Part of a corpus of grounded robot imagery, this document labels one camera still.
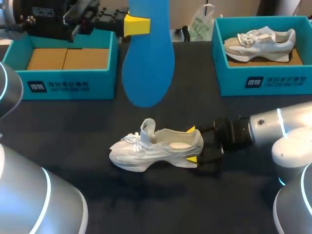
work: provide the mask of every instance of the shoe sole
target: shoe sole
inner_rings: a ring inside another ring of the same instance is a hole
[[[263,55],[250,55],[250,56],[239,56],[232,55],[228,52],[225,52],[231,58],[240,61],[240,62],[249,62],[251,59],[255,57],[263,57],[271,61],[275,62],[289,62],[289,53],[287,54],[263,54]]]
[[[114,162],[113,160],[112,163],[115,164],[117,167],[130,171],[130,172],[144,172],[146,171],[152,164],[158,161],[166,161],[172,164],[175,167],[181,167],[181,168],[197,168],[197,165],[191,162],[188,162],[186,158],[192,157],[192,156],[198,156],[197,155],[187,155],[185,158],[173,158],[173,159],[167,159],[167,160],[156,160],[154,162],[148,162],[148,163],[139,163],[133,166],[122,166],[119,165],[118,163]]]

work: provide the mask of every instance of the teal box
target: teal box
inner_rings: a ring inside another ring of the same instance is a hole
[[[27,71],[35,48],[99,48],[110,52],[107,69]],[[12,42],[3,62],[13,68],[23,81],[23,100],[113,99],[117,57],[115,34],[94,30],[91,35],[77,35],[74,43],[26,36]]]
[[[265,26],[274,31],[296,31],[302,66],[229,66],[223,41]],[[212,56],[222,96],[312,94],[312,25],[307,17],[217,18]]]

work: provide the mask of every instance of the white sneaker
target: white sneaker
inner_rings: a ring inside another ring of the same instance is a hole
[[[118,167],[144,172],[157,161],[167,161],[176,167],[196,168],[197,165],[186,160],[200,155],[204,140],[199,130],[191,133],[176,132],[169,129],[155,131],[155,121],[146,119],[139,133],[129,134],[110,149],[110,160]]]
[[[225,53],[231,58],[248,62],[255,57],[264,57],[277,62],[288,62],[289,53],[294,49],[296,32],[275,32],[269,27],[237,34],[224,42]]]

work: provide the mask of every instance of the blue insole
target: blue insole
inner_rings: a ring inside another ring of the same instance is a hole
[[[132,36],[122,67],[123,87],[135,106],[151,107],[167,93],[175,69],[169,0],[129,0],[129,11],[151,19],[151,32]]]

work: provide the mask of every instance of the box label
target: box label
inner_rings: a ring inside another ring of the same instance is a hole
[[[265,80],[265,87],[296,87],[302,86],[306,77],[269,77]]]
[[[47,89],[45,88],[44,83],[42,81],[28,81],[27,84],[32,93],[46,93],[47,92]]]
[[[35,16],[54,17],[54,10],[52,8],[33,7],[33,14]]]
[[[248,77],[245,88],[260,88],[263,77]]]
[[[51,92],[89,92],[88,82],[48,82]]]

